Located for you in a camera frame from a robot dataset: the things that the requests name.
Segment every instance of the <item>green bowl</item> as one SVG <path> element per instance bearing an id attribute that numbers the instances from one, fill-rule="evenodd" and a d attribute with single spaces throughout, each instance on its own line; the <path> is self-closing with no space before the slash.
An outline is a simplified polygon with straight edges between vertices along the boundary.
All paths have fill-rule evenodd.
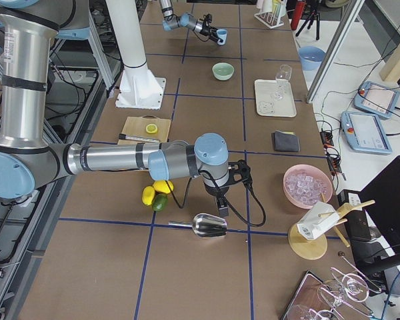
<path id="1" fill-rule="evenodd" d="M 212 67 L 212 72 L 216 79 L 225 81 L 233 76 L 234 67 L 229 63 L 220 62 Z"/>

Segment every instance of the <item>computer monitor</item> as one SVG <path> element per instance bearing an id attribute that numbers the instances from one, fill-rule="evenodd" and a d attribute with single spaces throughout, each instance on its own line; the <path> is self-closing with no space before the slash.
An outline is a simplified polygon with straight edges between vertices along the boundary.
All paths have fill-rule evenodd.
<path id="1" fill-rule="evenodd" d="M 374 199 L 366 208 L 395 256 L 368 263 L 360 269 L 367 275 L 400 265 L 400 156 L 396 157 L 359 193 L 362 201 Z"/>

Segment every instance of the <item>tripod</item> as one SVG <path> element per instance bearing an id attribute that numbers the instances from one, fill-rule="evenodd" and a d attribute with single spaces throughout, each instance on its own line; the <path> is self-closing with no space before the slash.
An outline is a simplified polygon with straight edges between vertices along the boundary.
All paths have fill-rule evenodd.
<path id="1" fill-rule="evenodd" d="M 310 30 L 311 26 L 314 23 L 314 20 L 317 20 L 317 30 L 315 34 L 315 39 L 319 40 L 320 39 L 320 12 L 319 12 L 319 5 L 321 3 L 321 0 L 313 0 L 311 6 L 310 6 L 310 12 L 308 18 L 305 20 L 305 22 L 302 24 L 301 28 L 296 32 L 295 36 L 299 36 L 299 34 L 302 32 L 302 30 L 305 28 L 305 26 L 308 23 L 307 29 Z"/>

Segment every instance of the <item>blue cup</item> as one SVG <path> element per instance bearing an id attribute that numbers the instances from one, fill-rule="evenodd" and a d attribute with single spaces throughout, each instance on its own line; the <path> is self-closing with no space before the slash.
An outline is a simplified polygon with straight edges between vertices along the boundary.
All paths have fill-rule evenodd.
<path id="1" fill-rule="evenodd" d="M 216 31 L 216 34 L 217 34 L 217 36 L 218 36 L 218 45 L 224 45 L 225 44 L 225 42 L 226 42 L 226 40 L 227 40 L 227 34 L 228 34 L 228 32 L 227 32 L 227 30 L 225 30 L 225 29 L 218 29 L 217 31 Z"/>

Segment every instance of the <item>pink bowl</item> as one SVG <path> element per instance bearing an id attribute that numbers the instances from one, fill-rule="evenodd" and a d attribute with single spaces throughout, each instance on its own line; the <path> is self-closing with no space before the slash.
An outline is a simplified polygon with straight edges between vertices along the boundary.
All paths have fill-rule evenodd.
<path id="1" fill-rule="evenodd" d="M 332 192 L 333 192 L 332 181 L 328 178 L 328 176 L 324 172 L 322 172 L 322 170 L 313 167 L 312 165 L 294 165 L 293 167 L 288 168 L 283 177 L 283 191 L 286 195 L 286 198 L 294 205 L 302 209 L 311 209 L 313 207 L 312 205 L 307 205 L 299 200 L 296 200 L 294 197 L 292 197 L 292 195 L 289 193 L 289 190 L 286 187 L 285 182 L 288 176 L 298 173 L 305 173 L 306 175 L 313 177 L 314 179 L 321 180 L 327 190 L 324 193 L 326 200 L 325 202 L 328 202 L 332 198 Z"/>

